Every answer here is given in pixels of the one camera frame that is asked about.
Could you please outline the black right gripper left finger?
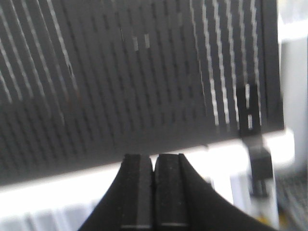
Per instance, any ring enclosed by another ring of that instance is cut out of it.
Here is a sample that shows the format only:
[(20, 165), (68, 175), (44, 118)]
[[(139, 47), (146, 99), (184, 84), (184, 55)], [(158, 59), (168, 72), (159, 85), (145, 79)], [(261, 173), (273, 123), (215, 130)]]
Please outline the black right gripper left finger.
[(153, 167), (149, 157), (126, 154), (111, 186), (81, 231), (152, 231)]

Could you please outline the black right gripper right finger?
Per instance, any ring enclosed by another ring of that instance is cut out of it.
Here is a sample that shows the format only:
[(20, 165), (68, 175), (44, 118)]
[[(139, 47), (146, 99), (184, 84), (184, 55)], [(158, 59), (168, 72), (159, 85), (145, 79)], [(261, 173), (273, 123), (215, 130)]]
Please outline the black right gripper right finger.
[(155, 164), (158, 231), (271, 231), (206, 182), (183, 154), (160, 154)]

